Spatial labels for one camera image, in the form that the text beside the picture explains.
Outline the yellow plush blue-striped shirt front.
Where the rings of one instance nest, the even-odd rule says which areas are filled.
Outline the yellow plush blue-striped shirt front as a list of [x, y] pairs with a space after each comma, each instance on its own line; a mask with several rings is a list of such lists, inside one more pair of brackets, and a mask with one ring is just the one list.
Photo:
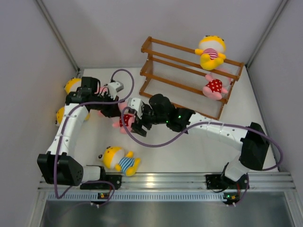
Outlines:
[[133, 176], [141, 163], [140, 158], [135, 158], [132, 151], [126, 152], [122, 147], [109, 146], [103, 154], [98, 156], [106, 168], [115, 169], [123, 173], [125, 176]]

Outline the yellow plush blue-striped shirt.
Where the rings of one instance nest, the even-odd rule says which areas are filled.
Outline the yellow plush blue-striped shirt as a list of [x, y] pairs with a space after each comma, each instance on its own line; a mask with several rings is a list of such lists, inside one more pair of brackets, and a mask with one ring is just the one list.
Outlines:
[[59, 127], [65, 120], [67, 119], [67, 116], [69, 117], [66, 126], [70, 126], [72, 124], [80, 123], [82, 124], [84, 121], [87, 121], [90, 118], [90, 113], [85, 109], [84, 106], [77, 108], [72, 113], [71, 110], [77, 106], [76, 105], [66, 105], [62, 108], [60, 108], [56, 113], [56, 120], [55, 125]]
[[109, 146], [103, 154], [98, 156], [106, 168], [115, 169], [123, 173], [125, 176], [133, 176], [141, 163], [140, 158], [135, 158], [132, 151], [126, 152], [122, 147]]

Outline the pink plush red dotted dress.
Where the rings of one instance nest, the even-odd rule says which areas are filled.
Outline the pink plush red dotted dress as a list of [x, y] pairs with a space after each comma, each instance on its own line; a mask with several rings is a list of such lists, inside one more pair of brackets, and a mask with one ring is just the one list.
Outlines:
[[[113, 102], [114, 99], [109, 95], [107, 86], [103, 86], [99, 88], [98, 97], [102, 98], [102, 102]], [[98, 115], [100, 117], [111, 118], [111, 105], [101, 104], [98, 105]]]

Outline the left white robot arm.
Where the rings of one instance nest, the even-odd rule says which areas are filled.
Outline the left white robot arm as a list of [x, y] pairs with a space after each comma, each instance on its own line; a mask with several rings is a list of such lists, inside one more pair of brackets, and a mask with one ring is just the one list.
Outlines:
[[106, 186], [105, 170], [100, 166], [83, 166], [74, 158], [81, 126], [90, 110], [106, 117], [119, 116], [117, 93], [124, 85], [112, 80], [104, 88], [97, 78], [83, 77], [66, 96], [64, 113], [57, 134], [46, 153], [39, 154], [37, 164], [48, 184], [78, 186], [90, 181], [97, 188]]

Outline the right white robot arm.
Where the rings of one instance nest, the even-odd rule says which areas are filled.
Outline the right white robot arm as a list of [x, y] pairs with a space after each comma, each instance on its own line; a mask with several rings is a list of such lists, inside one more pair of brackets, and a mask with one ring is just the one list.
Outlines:
[[239, 155], [226, 165], [221, 175], [221, 182], [227, 188], [237, 184], [250, 170], [263, 169], [269, 142], [258, 123], [252, 122], [248, 127], [224, 124], [194, 110], [175, 107], [162, 94], [153, 95], [147, 104], [139, 98], [131, 98], [127, 107], [135, 116], [131, 131], [143, 137], [153, 125], [165, 124], [174, 132], [196, 133], [239, 151]]

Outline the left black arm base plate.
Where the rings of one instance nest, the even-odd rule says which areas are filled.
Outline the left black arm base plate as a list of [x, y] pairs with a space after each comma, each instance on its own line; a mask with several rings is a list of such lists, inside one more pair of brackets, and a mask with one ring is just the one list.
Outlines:
[[118, 190], [122, 184], [122, 175], [106, 175], [99, 181], [85, 182], [81, 184], [81, 190]]

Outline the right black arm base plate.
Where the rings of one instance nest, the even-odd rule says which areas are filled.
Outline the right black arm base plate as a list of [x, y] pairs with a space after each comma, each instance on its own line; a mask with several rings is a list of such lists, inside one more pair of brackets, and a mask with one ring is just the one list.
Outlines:
[[214, 191], [246, 189], [248, 182], [247, 175], [243, 175], [236, 182], [230, 180], [222, 174], [206, 175], [205, 179], [207, 189]]

